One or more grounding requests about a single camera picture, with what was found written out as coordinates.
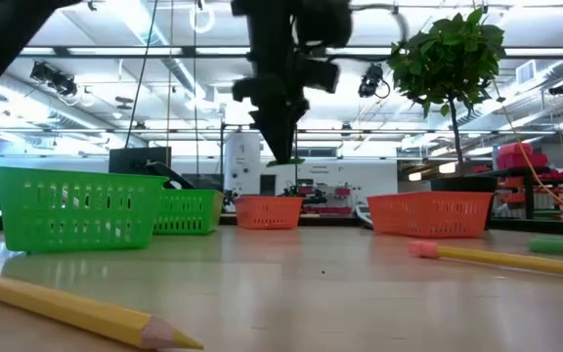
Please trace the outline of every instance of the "yellow cable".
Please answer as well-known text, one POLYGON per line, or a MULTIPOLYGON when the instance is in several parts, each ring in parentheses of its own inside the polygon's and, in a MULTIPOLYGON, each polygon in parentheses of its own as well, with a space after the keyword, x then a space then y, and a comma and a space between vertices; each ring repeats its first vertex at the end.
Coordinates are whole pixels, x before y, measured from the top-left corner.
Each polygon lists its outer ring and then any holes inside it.
MULTIPOLYGON (((498 91, 498 87, 497 87, 497 82, 495 80, 493 80, 493 83, 495 85, 495 90, 497 90, 497 95, 500 97, 500 92, 498 91)), ((555 198, 555 200, 557 200, 560 204, 563 205, 563 199, 558 197, 555 193, 553 193, 547 186, 544 185, 544 183, 542 182, 542 180, 540 179, 540 177, 538 177, 538 173, 536 172, 536 168, 534 167, 534 165, 531 163, 531 161, 529 160, 529 157, 527 156, 527 153, 525 152, 525 148, 523 147, 523 142, 520 138, 520 135, 518 134, 518 132, 516 132, 516 129, 514 128, 514 125, 512 124, 512 119, 509 117, 509 114, 507 113, 507 109, 505 108, 505 105, 503 104, 503 102, 500 102, 500 106, 501 109, 503 110, 503 113, 505 114, 505 118, 507 118, 507 122, 509 123, 509 128, 512 130, 512 133, 514 134, 514 136, 516 137, 516 141, 518 141, 518 147, 520 148, 520 152, 523 154, 523 156, 525 157, 525 161, 527 162, 527 165, 529 166, 530 170, 532 171, 532 174, 534 175, 534 178, 536 179, 536 182, 538 182, 538 184, 544 188, 544 190, 553 198, 555 198)))

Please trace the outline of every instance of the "pink eraser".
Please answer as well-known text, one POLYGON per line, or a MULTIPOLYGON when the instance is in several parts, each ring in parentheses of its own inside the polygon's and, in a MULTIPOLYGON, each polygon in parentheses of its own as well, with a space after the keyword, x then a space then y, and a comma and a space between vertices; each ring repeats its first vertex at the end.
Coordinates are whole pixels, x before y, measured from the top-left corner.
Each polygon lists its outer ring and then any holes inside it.
POLYGON ((434 242, 412 241, 408 245, 408 253, 419 258, 438 259, 438 245, 434 242))

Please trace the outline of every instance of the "yellow pencil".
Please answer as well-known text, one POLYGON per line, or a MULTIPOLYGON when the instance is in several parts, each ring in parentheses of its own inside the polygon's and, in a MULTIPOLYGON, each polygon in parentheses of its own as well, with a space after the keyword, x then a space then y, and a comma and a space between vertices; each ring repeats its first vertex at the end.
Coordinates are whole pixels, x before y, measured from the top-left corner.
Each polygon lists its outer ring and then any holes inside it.
POLYGON ((455 248, 424 241, 411 242, 408 250, 410 255, 421 258, 438 259, 446 257, 563 275, 563 260, 538 258, 529 255, 496 253, 485 250, 455 248))
POLYGON ((0 277, 0 301, 143 349, 203 349, 149 314, 0 277))

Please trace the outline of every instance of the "tree trunk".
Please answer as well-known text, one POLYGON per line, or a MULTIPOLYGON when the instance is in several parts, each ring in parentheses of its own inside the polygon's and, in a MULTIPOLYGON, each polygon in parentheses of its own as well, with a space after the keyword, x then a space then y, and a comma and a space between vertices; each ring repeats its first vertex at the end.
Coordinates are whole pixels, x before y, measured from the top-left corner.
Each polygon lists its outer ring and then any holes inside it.
POLYGON ((455 152, 457 153, 457 165, 459 166, 459 171, 457 173, 459 176, 463 176, 464 157, 461 154, 461 145, 459 144, 459 129, 457 128, 457 111, 455 111, 455 104, 453 99, 449 99, 449 107, 451 108, 451 122, 454 125, 455 152))

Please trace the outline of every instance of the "plant pot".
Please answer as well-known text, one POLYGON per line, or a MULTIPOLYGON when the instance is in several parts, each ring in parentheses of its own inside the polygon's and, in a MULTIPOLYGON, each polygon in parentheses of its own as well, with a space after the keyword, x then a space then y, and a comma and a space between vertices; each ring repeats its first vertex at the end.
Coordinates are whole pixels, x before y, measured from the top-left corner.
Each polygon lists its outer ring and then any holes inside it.
MULTIPOLYGON (((449 177, 431 180, 431 191, 448 191, 448 192, 484 192, 494 193, 497 190, 496 177, 449 177)), ((490 199, 488 206, 488 214, 486 215, 486 230, 493 213, 493 202, 495 198, 490 199)))

